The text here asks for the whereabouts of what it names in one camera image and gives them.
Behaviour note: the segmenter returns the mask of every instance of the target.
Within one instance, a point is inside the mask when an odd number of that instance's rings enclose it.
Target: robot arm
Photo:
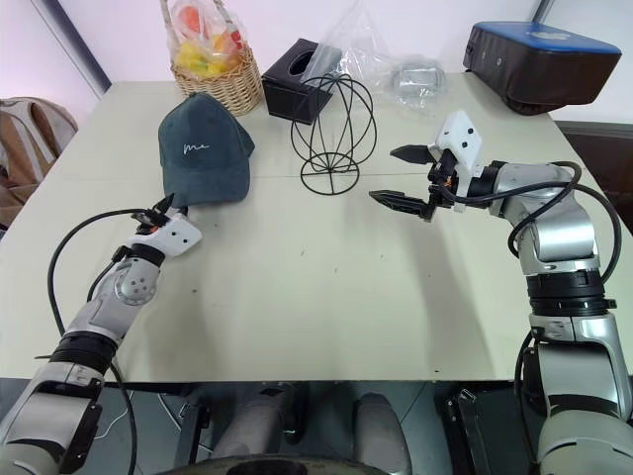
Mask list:
[[[169,201],[134,215],[141,224],[118,251],[122,260],[0,425],[0,473],[72,473],[83,465],[101,414],[104,375],[153,297],[163,260],[202,238],[184,215],[165,215]]]
[[[462,212],[474,206],[520,227],[513,240],[527,280],[535,340],[521,355],[523,379],[539,394],[547,415],[535,461],[544,474],[633,473],[631,387],[608,311],[615,303],[604,298],[593,225],[568,186],[576,187],[580,176],[573,178],[557,164],[482,167],[481,143],[466,113],[458,111],[436,144],[392,152],[408,162],[432,164],[428,203],[394,191],[370,196],[429,222],[437,207]],[[544,205],[548,209],[539,211]]]

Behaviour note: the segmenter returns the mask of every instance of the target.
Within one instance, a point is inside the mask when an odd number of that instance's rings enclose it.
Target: cap brim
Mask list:
[[[174,194],[171,206],[221,203],[243,200],[250,187],[248,160],[241,160],[229,168],[184,170],[163,168],[165,195]]]

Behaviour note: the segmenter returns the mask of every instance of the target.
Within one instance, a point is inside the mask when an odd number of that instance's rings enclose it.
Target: brown backpack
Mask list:
[[[0,226],[11,225],[68,145],[77,126],[43,99],[0,100]]]

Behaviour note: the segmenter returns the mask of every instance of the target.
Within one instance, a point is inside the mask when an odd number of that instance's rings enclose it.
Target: dark green cap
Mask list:
[[[158,145],[165,195],[172,206],[242,200],[248,193],[248,132],[219,101],[191,94],[163,119]]]

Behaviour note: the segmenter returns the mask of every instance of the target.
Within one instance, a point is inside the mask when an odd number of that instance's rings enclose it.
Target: fruit in basket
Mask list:
[[[177,66],[204,79],[228,72],[238,66],[239,55],[221,52],[209,53],[195,42],[184,42],[180,45],[174,62]]]
[[[209,38],[209,26],[205,18],[200,15],[198,8],[193,5],[185,5],[178,11],[178,19],[185,27],[183,34],[190,38]]]

